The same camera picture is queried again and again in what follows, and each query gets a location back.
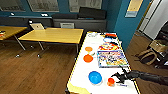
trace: red object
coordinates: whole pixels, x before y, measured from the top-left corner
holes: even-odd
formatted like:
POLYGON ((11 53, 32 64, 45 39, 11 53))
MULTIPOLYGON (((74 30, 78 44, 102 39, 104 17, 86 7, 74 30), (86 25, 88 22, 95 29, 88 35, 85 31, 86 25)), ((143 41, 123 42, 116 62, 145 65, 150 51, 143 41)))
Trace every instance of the red object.
POLYGON ((93 60, 93 57, 89 54, 85 55, 83 57, 83 60, 86 62, 86 63, 90 63, 92 60, 93 60))
POLYGON ((109 78, 108 82, 107 82, 107 85, 108 86, 112 86, 114 83, 115 83, 114 79, 113 78, 109 78))
POLYGON ((4 34, 0 34, 0 37, 4 36, 4 34))

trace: wooden tabletop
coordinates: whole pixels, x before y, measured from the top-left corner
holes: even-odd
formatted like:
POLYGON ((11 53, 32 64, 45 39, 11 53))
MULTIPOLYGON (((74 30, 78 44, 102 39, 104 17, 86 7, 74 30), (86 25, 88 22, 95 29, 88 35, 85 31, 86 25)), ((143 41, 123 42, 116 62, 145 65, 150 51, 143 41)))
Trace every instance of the wooden tabletop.
POLYGON ((19 40, 79 44, 82 33, 83 29, 47 28, 33 30, 20 37, 19 40))
POLYGON ((5 31, 5 35, 0 37, 0 40, 5 40, 19 32, 22 32, 27 27, 14 27, 14 26, 0 26, 0 31, 5 31))

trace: desk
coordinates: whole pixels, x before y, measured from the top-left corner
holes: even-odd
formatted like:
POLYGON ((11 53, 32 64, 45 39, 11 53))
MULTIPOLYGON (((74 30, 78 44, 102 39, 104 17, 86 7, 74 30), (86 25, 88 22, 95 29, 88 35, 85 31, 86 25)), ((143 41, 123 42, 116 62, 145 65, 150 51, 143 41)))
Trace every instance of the desk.
POLYGON ((79 94, 138 94, 136 85, 133 81, 126 80, 125 86, 118 86, 116 83, 114 86, 108 86, 107 80, 116 72, 123 73, 121 68, 99 68, 97 60, 97 50, 99 46, 104 42, 104 37, 100 36, 98 33, 95 37, 90 37, 87 33, 84 43, 82 45, 81 51, 78 55, 77 61, 72 70, 71 76, 67 83, 67 88, 69 92, 79 93, 79 94), (93 55, 93 61, 86 63, 83 57, 88 54, 85 51, 86 47, 92 47, 93 50, 90 52, 95 53, 93 55), (102 83, 99 85, 93 85, 88 78, 88 75, 92 71, 97 71, 102 76, 102 83))
POLYGON ((14 36, 17 42, 20 44, 20 46, 23 48, 23 50, 26 50, 25 47, 22 45, 22 43, 18 40, 18 38, 15 36, 15 34, 22 32, 27 27, 13 27, 13 26, 0 26, 0 31, 5 31, 5 36, 0 37, 0 40, 5 40, 11 36, 14 36))
POLYGON ((38 41, 42 50, 44 50, 40 42, 58 42, 58 43, 74 43, 77 45, 80 42, 83 29, 65 29, 65 28, 47 28, 44 30, 33 30, 19 40, 38 41))

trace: white surface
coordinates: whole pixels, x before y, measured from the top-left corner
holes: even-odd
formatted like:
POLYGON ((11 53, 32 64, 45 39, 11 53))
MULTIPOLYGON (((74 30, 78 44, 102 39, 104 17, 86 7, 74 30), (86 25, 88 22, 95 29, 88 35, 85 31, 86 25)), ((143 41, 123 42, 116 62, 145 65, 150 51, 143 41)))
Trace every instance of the white surface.
POLYGON ((74 29, 74 23, 60 23, 61 28, 71 28, 74 29))
POLYGON ((41 14, 41 16, 48 16, 48 14, 41 14))
POLYGON ((102 0, 69 0, 70 12, 79 12, 80 7, 101 9, 102 0))
POLYGON ((159 33, 161 27, 168 21, 168 0, 162 0, 156 11, 154 12, 154 15, 151 17, 154 9, 156 8, 157 4, 160 0, 154 0, 152 3, 147 15, 144 19, 140 30, 144 32, 146 35, 148 35, 150 38, 155 39, 157 34, 159 33))
POLYGON ((111 77, 111 75, 115 74, 116 72, 122 73, 121 68, 99 68, 98 67, 98 61, 97 61, 97 50, 100 44, 103 43, 103 37, 99 34, 95 37, 89 37, 86 35, 85 41, 82 45, 80 54, 78 56, 76 65, 74 67, 74 72, 72 74, 72 78, 70 79, 70 82, 72 85, 77 87, 86 88, 88 92, 92 94, 137 94, 137 90, 134 86, 134 82, 127 80, 125 82, 127 87, 125 86, 118 86, 114 85, 112 87, 107 85, 108 78, 111 77), (93 61, 90 63, 86 63, 83 60, 83 57, 87 54, 87 51, 85 51, 85 47, 92 47, 93 51, 91 53, 96 53, 93 57, 93 61), (93 85, 89 81, 88 75, 92 71, 97 71, 102 76, 102 83, 100 85, 93 85))

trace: paper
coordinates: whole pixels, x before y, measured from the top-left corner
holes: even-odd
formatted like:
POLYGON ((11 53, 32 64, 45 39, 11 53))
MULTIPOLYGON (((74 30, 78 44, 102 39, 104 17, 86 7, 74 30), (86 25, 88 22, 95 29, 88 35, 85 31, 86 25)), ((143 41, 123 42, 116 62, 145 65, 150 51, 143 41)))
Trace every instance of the paper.
POLYGON ((32 23, 30 25, 34 30, 43 30, 44 29, 44 27, 41 23, 32 23))
POLYGON ((60 23, 61 28, 71 28, 74 29, 74 23, 60 23))
POLYGON ((59 11, 57 0, 28 0, 28 3, 33 12, 41 12, 41 11, 58 12, 59 11))
POLYGON ((143 0, 131 0, 125 17, 136 17, 143 0))
POLYGON ((168 61, 164 65, 168 65, 168 61))
POLYGON ((102 0, 69 0, 70 12, 79 12, 80 7, 101 9, 102 0))

